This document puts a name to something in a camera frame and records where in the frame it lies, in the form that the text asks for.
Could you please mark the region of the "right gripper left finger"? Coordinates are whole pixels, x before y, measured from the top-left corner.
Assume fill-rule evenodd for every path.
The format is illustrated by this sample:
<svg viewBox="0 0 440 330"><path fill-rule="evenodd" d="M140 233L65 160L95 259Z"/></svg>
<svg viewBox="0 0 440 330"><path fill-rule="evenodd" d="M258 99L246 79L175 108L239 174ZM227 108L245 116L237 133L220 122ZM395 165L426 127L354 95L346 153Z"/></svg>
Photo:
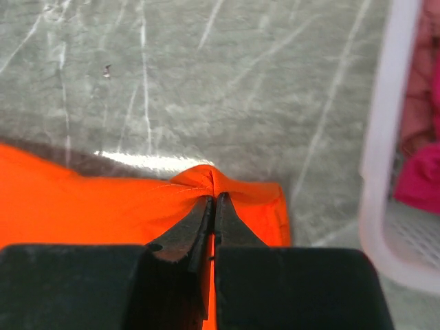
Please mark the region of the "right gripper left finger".
<svg viewBox="0 0 440 330"><path fill-rule="evenodd" d="M200 329L213 200L146 245L14 244L1 251L2 329Z"/></svg>

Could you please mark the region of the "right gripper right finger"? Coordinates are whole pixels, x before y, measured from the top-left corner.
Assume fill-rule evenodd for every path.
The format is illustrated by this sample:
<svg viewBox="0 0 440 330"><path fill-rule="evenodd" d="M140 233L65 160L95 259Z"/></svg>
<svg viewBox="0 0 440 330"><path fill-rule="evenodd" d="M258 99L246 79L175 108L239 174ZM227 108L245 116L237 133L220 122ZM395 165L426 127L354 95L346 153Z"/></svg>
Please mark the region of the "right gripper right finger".
<svg viewBox="0 0 440 330"><path fill-rule="evenodd" d="M351 248L270 247L217 201L218 329L383 330L394 327L375 268Z"/></svg>

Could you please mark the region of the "orange t shirt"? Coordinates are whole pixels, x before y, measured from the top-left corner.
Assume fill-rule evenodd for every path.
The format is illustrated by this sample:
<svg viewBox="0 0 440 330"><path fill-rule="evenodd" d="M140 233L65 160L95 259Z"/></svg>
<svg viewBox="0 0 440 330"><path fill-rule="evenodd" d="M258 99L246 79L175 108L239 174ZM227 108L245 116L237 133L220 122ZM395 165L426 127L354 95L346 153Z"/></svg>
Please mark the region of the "orange t shirt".
<svg viewBox="0 0 440 330"><path fill-rule="evenodd" d="M211 197L208 317L200 329L218 329L214 227L223 193L265 244L288 247L287 206L278 184L237 181L209 165L168 181L84 177L2 145L1 251L14 244L146 245L182 220L199 198Z"/></svg>

